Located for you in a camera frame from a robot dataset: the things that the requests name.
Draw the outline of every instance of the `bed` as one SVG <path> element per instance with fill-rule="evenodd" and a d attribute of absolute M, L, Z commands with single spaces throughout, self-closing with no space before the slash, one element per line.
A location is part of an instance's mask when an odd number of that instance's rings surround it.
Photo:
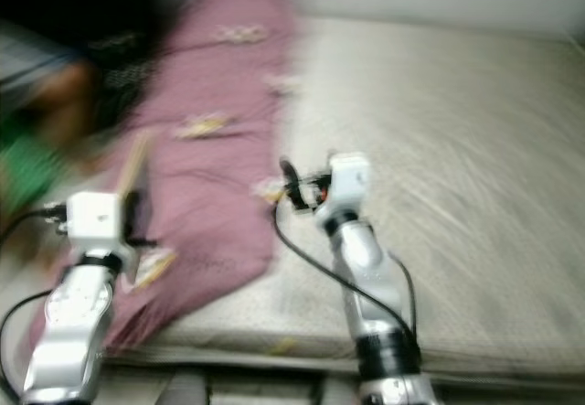
<path fill-rule="evenodd" d="M 310 172 L 332 149 L 369 156 L 364 214 L 413 275 L 425 369 L 582 382 L 585 56 L 537 38 L 301 21 L 271 161 Z M 311 218 L 285 214 L 331 264 Z M 355 373 L 340 288 L 274 249 L 262 276 L 112 362 Z"/>

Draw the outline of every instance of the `purple fabric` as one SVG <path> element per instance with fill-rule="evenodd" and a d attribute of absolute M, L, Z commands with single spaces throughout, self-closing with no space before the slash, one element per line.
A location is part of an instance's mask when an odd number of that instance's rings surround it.
<path fill-rule="evenodd" d="M 218 27 L 246 25 L 262 25 L 269 35 L 257 44 L 214 40 Z M 125 125 L 111 168 L 119 168 L 137 131 L 155 130 L 150 237 L 174 248 L 178 258 L 147 288 L 117 292 L 110 349 L 142 343 L 267 270 L 271 223 L 250 188 L 275 174 L 279 104 L 265 80 L 286 70 L 292 36 L 288 0 L 198 0 L 166 39 L 148 97 Z M 193 141 L 173 137 L 187 117 L 212 112 L 234 119 L 228 133 Z M 43 321 L 39 315 L 33 339 Z"/>

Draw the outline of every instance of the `floor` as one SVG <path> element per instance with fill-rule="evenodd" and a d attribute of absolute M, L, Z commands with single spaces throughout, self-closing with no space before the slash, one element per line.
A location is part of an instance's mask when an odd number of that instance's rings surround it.
<path fill-rule="evenodd" d="M 404 37 L 401 38 L 403 41 L 408 42 L 409 35 L 405 34 Z M 451 41 L 449 44 L 442 42 L 439 44 L 438 51 L 449 51 L 455 53 L 454 50 L 457 49 L 458 41 L 456 39 L 456 35 L 450 35 L 449 38 L 443 37 L 445 41 Z M 507 38 L 498 39 L 498 37 L 489 37 L 487 39 L 490 43 L 489 50 L 494 53 L 493 56 L 490 56 L 489 53 L 487 55 L 478 55 L 474 54 L 472 48 L 467 48 L 462 50 L 461 56 L 463 59 L 459 59 L 457 61 L 457 65 L 477 65 L 477 62 L 484 62 L 490 63 L 491 60 L 498 60 L 499 57 L 496 56 L 497 50 L 499 49 L 500 41 L 502 43 L 508 44 Z M 434 44 L 429 41 L 429 47 L 433 47 Z M 530 75 L 531 78 L 534 78 L 538 86 L 546 87 L 547 86 L 547 74 L 540 74 L 540 71 L 551 71 L 564 80 L 571 79 L 578 79 L 583 78 L 583 74 L 585 74 L 585 52 L 582 48 L 579 48 L 575 43 L 567 42 L 566 44 L 555 44 L 554 47 L 550 46 L 550 43 L 543 42 L 539 40 L 534 41 L 526 41 L 523 43 L 524 46 L 517 46 L 517 54 L 511 56 L 510 58 L 513 62 L 510 63 L 510 71 L 513 71 L 516 75 L 520 73 L 525 73 L 527 76 Z M 349 44 L 348 50 L 351 51 L 353 47 L 362 47 L 363 44 L 359 44 L 357 42 Z M 578 64 L 571 64 L 571 66 L 565 67 L 567 62 L 567 55 L 571 55 L 571 59 L 576 59 L 579 61 Z M 408 70 L 409 65 L 409 58 L 408 56 L 404 57 L 402 60 L 403 69 L 405 71 Z M 541 64 L 543 61 L 547 62 L 547 66 L 543 67 Z M 574 73 L 564 74 L 564 69 L 570 69 L 570 71 L 574 71 Z M 442 70 L 448 70 L 449 66 L 447 65 Z M 433 72 L 437 71 L 437 69 L 432 69 L 431 67 L 427 68 L 427 71 Z M 426 77 L 425 74 L 419 75 L 422 79 Z M 404 90 L 408 90 L 409 87 L 402 87 Z M 490 90 L 489 92 L 493 92 L 494 87 L 488 87 Z M 509 90 L 513 90 L 514 86 L 511 85 L 507 87 Z M 343 91 L 345 94 L 347 93 L 356 93 L 359 90 L 364 90 L 367 92 L 366 87 L 360 87 L 359 85 L 353 87 L 332 87 L 332 89 L 338 90 L 340 93 Z M 359 96 L 356 97 L 356 105 L 359 103 Z M 564 99 L 562 101 L 570 102 L 571 99 Z M 581 109 L 585 109 L 585 104 L 581 104 Z M 457 132 L 465 133 L 465 130 L 454 130 Z M 70 184 L 65 185 L 59 191 L 56 192 L 58 196 L 66 196 L 70 191 L 75 190 L 77 188 L 84 188 L 89 183 L 83 183 L 79 181 L 72 181 Z M 29 226 L 28 228 L 24 228 L 24 230 L 28 229 L 30 232 L 35 231 L 34 226 Z M 47 235 L 43 238 L 42 242 L 52 243 L 55 239 L 51 235 Z M 22 299 L 26 295 L 36 292 L 43 287 L 43 274 L 42 270 L 39 269 L 37 264 L 32 263 L 30 261 L 30 256 L 35 253 L 35 245 L 34 242 L 30 242 L 25 245 L 24 248 L 19 250 L 12 250 L 10 254 L 7 254 L 3 251 L 2 257 L 0 257 L 0 313 L 5 312 L 5 310 L 11 306 L 16 301 Z M 26 329 L 26 324 L 28 319 L 31 316 L 31 313 L 36 309 L 34 306 L 30 306 L 27 309 L 24 309 L 22 312 L 19 313 L 15 317 L 15 321 L 10 325 L 8 329 L 7 338 L 5 339 L 5 343 L 3 345 L 3 349 L 6 349 L 5 358 L 7 360 L 14 360 L 14 354 L 18 347 L 18 342 L 20 339 L 21 331 Z M 16 364 L 12 367 L 13 373 L 12 376 L 16 376 L 17 378 L 21 378 L 24 373 L 24 368 L 19 367 Z M 154 404 L 156 402 L 157 397 L 159 394 L 165 389 L 165 386 L 168 384 L 170 379 L 172 378 L 173 373 L 168 371 L 156 371 L 156 370 L 146 370 L 141 371 L 139 374 L 136 374 L 133 371 L 125 370 L 125 369 L 115 369 L 111 371 L 107 371 L 103 378 L 102 378 L 102 388 L 100 396 L 97 400 L 99 404 L 125 404 L 125 403 L 135 403 L 135 404 Z M 231 376 L 227 375 L 225 377 L 218 376 L 214 382 L 214 391 L 215 394 L 212 398 L 212 404 L 219 404 L 219 405 L 231 405 L 231 404 L 277 404 L 280 403 L 281 405 L 293 405 L 293 404 L 304 404 L 304 403 L 311 403 L 311 397 L 314 393 L 314 380 L 311 379 L 295 379 L 295 378 L 262 378 L 257 379 L 254 377 L 242 377 L 241 375 L 238 376 Z M 480 404 L 501 404 L 501 405 L 522 405 L 528 403 L 546 403 L 546 402 L 534 402 L 529 400 L 501 400 L 498 398 L 495 399 L 485 399 L 485 400 L 468 400 L 465 397 L 454 397 L 450 396 L 448 403 L 452 404 L 462 404 L 462 405 L 480 405 Z M 558 400 L 552 400 L 550 403 L 565 403 L 560 402 Z M 0 396 L 0 405 L 5 405 L 4 398 Z"/>

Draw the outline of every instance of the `person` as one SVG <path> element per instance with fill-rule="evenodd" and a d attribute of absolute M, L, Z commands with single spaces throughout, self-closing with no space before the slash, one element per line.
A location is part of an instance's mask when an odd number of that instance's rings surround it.
<path fill-rule="evenodd" d="M 98 74 L 75 51 L 0 19 L 0 230 L 79 161 Z"/>

